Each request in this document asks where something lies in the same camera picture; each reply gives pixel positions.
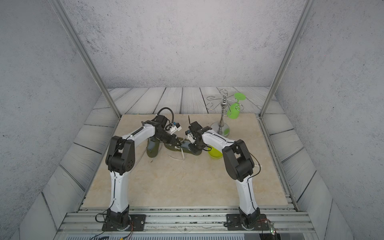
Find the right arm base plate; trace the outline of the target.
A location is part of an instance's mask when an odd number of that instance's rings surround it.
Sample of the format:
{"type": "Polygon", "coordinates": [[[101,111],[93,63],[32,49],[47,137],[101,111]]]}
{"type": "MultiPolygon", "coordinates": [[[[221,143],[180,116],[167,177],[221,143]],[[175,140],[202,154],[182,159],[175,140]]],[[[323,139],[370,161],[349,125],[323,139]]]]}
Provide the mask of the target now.
{"type": "Polygon", "coordinates": [[[269,231],[270,225],[268,220],[257,218],[256,223],[249,228],[246,228],[240,218],[240,214],[227,214],[226,221],[223,223],[224,227],[229,231],[269,231]]]}

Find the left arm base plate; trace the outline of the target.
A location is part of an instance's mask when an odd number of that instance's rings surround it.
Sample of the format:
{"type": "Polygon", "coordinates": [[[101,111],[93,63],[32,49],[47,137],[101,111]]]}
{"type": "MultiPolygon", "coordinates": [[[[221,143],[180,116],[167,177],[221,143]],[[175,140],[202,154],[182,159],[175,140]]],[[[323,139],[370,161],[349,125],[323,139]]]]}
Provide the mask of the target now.
{"type": "Polygon", "coordinates": [[[113,223],[110,220],[107,220],[106,223],[103,223],[102,231],[104,232],[142,232],[144,231],[146,222],[146,215],[132,215],[129,214],[128,220],[126,223],[123,223],[123,226],[113,223]]]}

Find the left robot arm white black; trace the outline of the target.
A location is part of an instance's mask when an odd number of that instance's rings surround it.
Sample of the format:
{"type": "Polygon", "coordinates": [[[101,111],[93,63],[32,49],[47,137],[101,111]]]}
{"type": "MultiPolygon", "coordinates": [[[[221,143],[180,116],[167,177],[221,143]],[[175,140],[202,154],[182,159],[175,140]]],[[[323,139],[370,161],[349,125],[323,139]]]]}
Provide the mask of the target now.
{"type": "Polygon", "coordinates": [[[103,216],[103,231],[134,230],[129,215],[128,178],[129,172],[137,162],[136,147],[150,138],[173,147],[182,145],[175,134],[182,129],[180,124],[176,123],[174,118],[169,121],[161,115],[163,110],[170,108],[160,109],[153,119],[142,122],[141,127],[134,132],[111,138],[106,156],[106,165],[111,175],[111,202],[106,215],[103,216]]]}

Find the olive green shoe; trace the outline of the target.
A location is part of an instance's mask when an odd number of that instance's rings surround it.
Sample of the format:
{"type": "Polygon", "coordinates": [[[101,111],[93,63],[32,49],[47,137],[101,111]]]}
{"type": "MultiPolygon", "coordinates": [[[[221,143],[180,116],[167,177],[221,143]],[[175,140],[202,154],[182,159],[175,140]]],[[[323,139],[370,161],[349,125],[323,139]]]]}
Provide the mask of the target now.
{"type": "Polygon", "coordinates": [[[164,144],[164,146],[170,150],[170,151],[173,151],[173,152],[183,152],[185,154],[191,154],[191,155],[194,155],[194,156],[199,156],[202,151],[199,151],[199,152],[193,152],[190,147],[189,147],[189,144],[190,142],[188,141],[185,141],[185,142],[182,142],[182,145],[180,147],[178,146],[172,146],[172,145],[168,145],[168,144],[164,144]]]}
{"type": "Polygon", "coordinates": [[[155,158],[159,153],[160,140],[156,137],[151,137],[148,139],[146,153],[149,158],[155,158]]]}

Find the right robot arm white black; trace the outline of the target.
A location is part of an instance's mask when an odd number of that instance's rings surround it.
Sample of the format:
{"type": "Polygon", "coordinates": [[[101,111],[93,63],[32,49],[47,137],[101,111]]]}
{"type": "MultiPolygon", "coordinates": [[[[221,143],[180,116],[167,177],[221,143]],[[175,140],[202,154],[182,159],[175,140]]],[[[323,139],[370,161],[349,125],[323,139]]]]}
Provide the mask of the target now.
{"type": "Polygon", "coordinates": [[[254,229],[261,220],[261,213],[252,183],[255,163],[245,142],[225,138],[210,127],[202,127],[198,122],[190,123],[186,135],[191,142],[189,147],[192,152],[202,151],[206,147],[222,152],[226,171],[236,182],[242,227],[246,230],[254,229]]]}

